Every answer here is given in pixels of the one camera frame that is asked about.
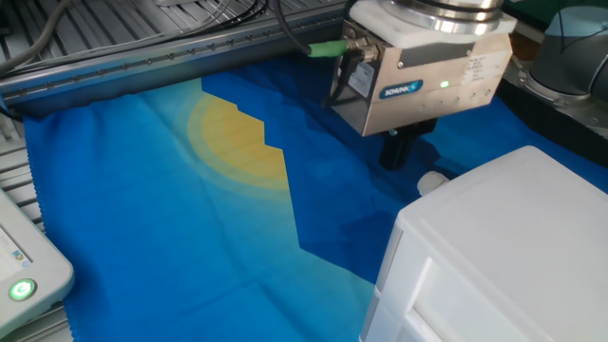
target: white box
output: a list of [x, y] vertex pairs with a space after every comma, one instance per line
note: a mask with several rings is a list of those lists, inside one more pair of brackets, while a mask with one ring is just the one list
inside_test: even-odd
[[527, 146], [403, 209], [364, 342], [608, 341], [608, 196]]

